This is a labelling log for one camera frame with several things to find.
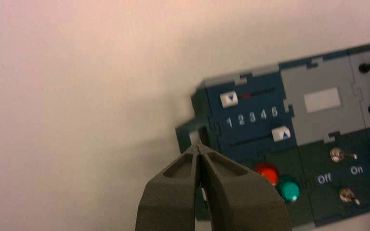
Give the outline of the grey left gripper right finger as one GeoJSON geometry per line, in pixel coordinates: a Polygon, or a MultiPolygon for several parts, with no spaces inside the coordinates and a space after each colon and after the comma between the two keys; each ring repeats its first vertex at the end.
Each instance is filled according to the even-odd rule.
{"type": "Polygon", "coordinates": [[[285,203],[265,177],[205,145],[198,151],[212,230],[292,230],[285,203]]]}

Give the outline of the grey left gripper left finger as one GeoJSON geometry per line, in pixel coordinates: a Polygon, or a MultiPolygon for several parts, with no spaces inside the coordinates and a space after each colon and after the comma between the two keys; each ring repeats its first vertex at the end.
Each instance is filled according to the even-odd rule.
{"type": "Polygon", "coordinates": [[[200,152],[189,147],[145,186],[138,205],[137,231],[193,231],[200,152]]]}

